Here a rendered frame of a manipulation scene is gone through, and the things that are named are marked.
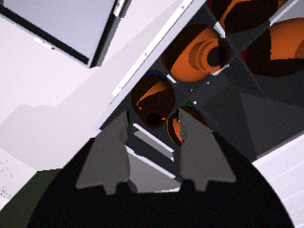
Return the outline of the black plastic bottle crate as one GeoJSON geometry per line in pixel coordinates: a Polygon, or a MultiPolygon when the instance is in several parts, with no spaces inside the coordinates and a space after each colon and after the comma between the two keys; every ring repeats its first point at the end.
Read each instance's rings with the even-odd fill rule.
{"type": "Polygon", "coordinates": [[[170,139],[165,123],[157,129],[148,128],[131,104],[133,87],[147,70],[160,71],[174,88],[176,101],[167,119],[189,100],[203,116],[207,127],[218,132],[250,162],[304,135],[304,69],[276,78],[255,75],[240,56],[274,22],[304,17],[304,0],[287,0],[263,24],[230,35],[225,33],[205,1],[191,3],[91,128],[99,134],[124,111],[129,111],[128,138],[124,143],[127,152],[179,183],[184,180],[180,172],[181,146],[170,139]],[[231,57],[223,69],[200,81],[186,83],[164,67],[162,53],[184,26],[191,24],[204,24],[214,29],[220,40],[229,44],[231,57]],[[173,161],[131,133],[133,125],[172,152],[173,161]]]}

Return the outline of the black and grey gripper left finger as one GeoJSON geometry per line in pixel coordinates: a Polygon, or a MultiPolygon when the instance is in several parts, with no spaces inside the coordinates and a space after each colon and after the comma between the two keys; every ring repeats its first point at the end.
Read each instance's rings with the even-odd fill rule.
{"type": "Polygon", "coordinates": [[[47,187],[27,228],[59,228],[83,206],[115,194],[116,185],[130,178],[124,146],[129,124],[129,111],[124,111],[85,143],[47,187]]]}

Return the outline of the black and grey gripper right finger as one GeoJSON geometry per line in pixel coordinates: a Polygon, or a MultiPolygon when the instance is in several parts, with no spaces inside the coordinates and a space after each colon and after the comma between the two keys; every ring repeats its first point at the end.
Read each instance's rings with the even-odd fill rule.
{"type": "Polygon", "coordinates": [[[231,201],[264,228],[295,228],[271,184],[218,132],[181,108],[177,108],[177,123],[184,141],[180,149],[184,179],[193,180],[197,190],[231,201]]]}

